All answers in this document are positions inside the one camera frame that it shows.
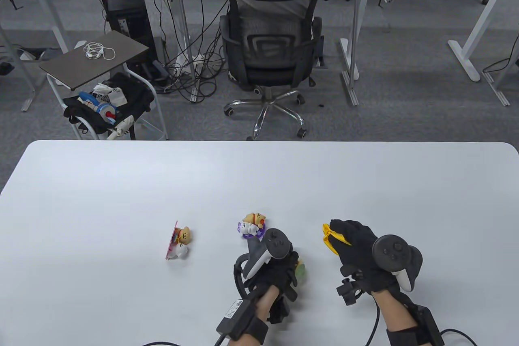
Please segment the person's left hand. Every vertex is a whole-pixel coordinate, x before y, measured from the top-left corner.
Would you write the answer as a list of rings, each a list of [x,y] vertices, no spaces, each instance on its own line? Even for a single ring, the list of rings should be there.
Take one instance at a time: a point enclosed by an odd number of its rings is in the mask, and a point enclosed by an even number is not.
[[[233,267],[235,285],[241,298],[241,306],[235,314],[239,327],[245,328],[253,321],[254,308],[271,286],[279,294],[268,313],[267,321],[279,324],[290,313],[289,302],[297,299],[296,270],[299,255],[291,242],[280,232],[273,237],[265,234],[248,240],[248,253],[236,260]]]

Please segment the person's right hand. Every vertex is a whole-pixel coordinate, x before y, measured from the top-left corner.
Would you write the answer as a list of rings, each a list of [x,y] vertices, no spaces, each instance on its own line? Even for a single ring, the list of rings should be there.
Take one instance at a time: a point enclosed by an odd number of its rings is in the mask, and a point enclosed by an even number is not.
[[[375,262],[372,248],[377,236],[366,225],[353,220],[332,219],[328,241],[339,256],[341,273],[356,281],[368,294],[386,292],[392,297],[400,294],[397,279]]]

